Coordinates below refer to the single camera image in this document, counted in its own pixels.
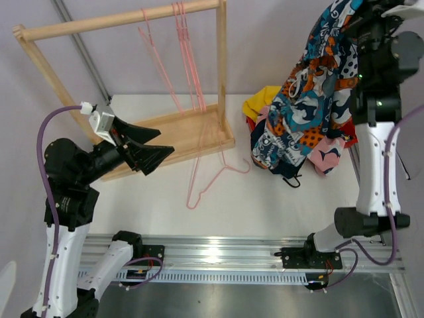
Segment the pink hanger of yellow shorts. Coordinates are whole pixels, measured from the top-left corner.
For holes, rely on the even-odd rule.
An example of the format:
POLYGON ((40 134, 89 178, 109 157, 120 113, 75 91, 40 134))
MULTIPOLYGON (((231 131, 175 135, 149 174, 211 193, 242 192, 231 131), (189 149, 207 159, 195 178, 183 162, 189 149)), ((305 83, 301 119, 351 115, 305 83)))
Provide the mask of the pink hanger of yellow shorts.
POLYGON ((187 25, 186 8, 182 1, 175 2, 172 6, 192 108, 195 112, 204 112, 206 111, 206 104, 193 55, 193 48, 187 25))

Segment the blue orange patterned shorts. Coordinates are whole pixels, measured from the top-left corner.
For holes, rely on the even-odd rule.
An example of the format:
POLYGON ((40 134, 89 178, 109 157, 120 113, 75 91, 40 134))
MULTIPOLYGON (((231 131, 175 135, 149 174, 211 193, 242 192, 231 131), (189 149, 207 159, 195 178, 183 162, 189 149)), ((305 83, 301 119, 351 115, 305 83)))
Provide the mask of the blue orange patterned shorts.
POLYGON ((351 119, 358 83, 356 39, 343 34, 362 1, 333 1, 317 19, 289 78, 274 96, 251 146, 253 163, 268 170, 301 166, 325 136, 340 136, 351 119))

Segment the yellow shorts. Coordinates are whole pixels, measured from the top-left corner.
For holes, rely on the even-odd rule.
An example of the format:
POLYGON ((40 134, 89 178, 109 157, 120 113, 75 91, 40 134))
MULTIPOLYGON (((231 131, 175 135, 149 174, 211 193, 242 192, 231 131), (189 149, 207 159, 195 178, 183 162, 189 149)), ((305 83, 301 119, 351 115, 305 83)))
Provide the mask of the yellow shorts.
POLYGON ((262 114, 261 110, 265 106, 269 106, 273 98, 280 92, 280 86, 267 85, 259 92, 249 97, 242 104, 243 114, 250 118, 253 122, 257 122, 259 116, 262 114))

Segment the pink patterned shorts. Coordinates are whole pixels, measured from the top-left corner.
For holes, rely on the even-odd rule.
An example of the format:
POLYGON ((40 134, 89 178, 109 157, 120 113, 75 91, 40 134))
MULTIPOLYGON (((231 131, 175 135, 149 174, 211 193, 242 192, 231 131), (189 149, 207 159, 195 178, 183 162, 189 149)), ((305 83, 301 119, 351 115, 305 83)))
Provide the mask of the pink patterned shorts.
POLYGON ((289 144, 283 148, 278 148, 270 140, 271 135, 267 133, 267 118, 269 106, 261 110, 257 122, 265 119, 265 127, 256 142, 251 157, 253 163, 262 169, 274 169, 278 162, 284 161, 293 166, 299 166, 303 160, 310 161, 318 174, 326 176, 330 174, 338 165, 344 145, 348 137, 343 136, 341 131, 337 131, 336 138, 328 138, 321 133, 321 127, 313 127, 303 132, 290 133, 285 126, 278 125, 278 128, 286 137, 289 144))

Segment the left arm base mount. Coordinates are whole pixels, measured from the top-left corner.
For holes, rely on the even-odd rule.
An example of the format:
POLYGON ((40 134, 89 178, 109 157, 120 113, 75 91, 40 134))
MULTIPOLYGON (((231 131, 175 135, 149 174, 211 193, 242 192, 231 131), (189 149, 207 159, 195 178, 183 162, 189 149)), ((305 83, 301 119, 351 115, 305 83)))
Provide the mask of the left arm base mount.
POLYGON ((159 266, 160 263, 156 259, 164 260, 165 255, 165 246, 164 245, 144 245, 144 250, 139 258, 144 260, 134 263, 134 266, 144 266, 151 268, 154 266, 159 266))

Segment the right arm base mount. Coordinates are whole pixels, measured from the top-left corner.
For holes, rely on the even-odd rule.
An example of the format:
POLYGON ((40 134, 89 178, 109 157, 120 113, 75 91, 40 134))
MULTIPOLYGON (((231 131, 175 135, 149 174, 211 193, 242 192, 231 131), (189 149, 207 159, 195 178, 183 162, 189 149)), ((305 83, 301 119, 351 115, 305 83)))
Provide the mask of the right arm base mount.
POLYGON ((341 270, 343 263, 340 254, 319 252, 315 247, 313 235, 314 233, 307 237, 302 247, 282 247, 274 256, 281 259, 285 269, 341 270))

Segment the navy blue shorts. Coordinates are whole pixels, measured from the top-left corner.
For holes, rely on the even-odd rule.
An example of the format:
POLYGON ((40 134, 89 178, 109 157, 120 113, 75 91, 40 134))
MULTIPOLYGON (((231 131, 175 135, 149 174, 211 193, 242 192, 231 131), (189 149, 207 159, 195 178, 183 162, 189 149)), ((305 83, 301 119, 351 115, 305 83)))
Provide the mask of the navy blue shorts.
MULTIPOLYGON (((256 142, 258 141, 262 131, 264 130, 266 120, 261 119, 257 122, 256 126, 251 130, 250 133, 250 149, 253 150, 256 142)), ((292 188, 299 188, 301 183, 299 178, 302 177, 299 174, 301 167, 303 166, 305 160, 299 166, 293 166, 287 162, 279 161, 278 165, 271 169, 272 174, 281 175, 282 179, 292 188)))

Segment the pink hanger of camouflage shorts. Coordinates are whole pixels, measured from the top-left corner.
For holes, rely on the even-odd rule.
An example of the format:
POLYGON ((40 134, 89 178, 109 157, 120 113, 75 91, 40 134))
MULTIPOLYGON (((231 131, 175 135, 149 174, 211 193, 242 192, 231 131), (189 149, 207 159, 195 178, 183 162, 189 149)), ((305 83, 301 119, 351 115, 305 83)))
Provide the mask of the pink hanger of camouflage shorts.
POLYGON ((183 30, 183 40, 185 44, 185 50, 186 50, 186 56, 189 62, 189 67, 191 71, 192 81, 195 87, 197 99, 198 99, 198 105, 202 112, 206 111, 206 104, 205 99, 203 96, 203 90, 201 86, 201 82, 199 79, 199 74, 197 71, 197 65, 194 58, 193 48, 191 45, 191 38, 189 34, 189 28, 187 24, 187 17, 186 17, 186 8, 182 1, 178 3, 179 10, 181 13, 181 24, 182 24, 182 30, 183 30))

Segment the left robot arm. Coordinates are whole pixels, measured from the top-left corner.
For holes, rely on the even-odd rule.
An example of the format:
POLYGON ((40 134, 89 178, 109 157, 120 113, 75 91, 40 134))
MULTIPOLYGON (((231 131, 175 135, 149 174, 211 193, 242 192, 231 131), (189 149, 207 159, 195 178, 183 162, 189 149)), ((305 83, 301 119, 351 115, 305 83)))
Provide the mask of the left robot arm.
POLYGON ((86 152, 67 138, 38 146, 37 159, 46 190, 47 250, 36 303, 25 317, 95 317, 105 290, 124 266, 139 262, 163 267, 163 258, 149 255, 142 237, 116 233, 105 254, 84 278, 79 277, 83 244, 93 220, 99 192, 92 183, 121 164, 148 175, 174 151, 154 146, 160 131, 113 118, 110 139, 86 152))

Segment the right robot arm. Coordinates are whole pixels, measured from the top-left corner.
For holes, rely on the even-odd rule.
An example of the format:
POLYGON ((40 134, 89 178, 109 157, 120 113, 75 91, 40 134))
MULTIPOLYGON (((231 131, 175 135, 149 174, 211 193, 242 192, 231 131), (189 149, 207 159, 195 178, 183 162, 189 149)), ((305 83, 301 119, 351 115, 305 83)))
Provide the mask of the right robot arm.
POLYGON ((408 19, 423 16, 422 1, 364 1, 341 29, 358 45, 359 83, 350 112, 358 138, 360 185, 355 207, 339 207, 326 229, 309 236, 303 261, 318 267, 327 253, 352 237, 372 237, 407 228, 396 189, 396 146, 401 113, 399 86, 415 75, 423 39, 415 32, 394 32, 408 19))

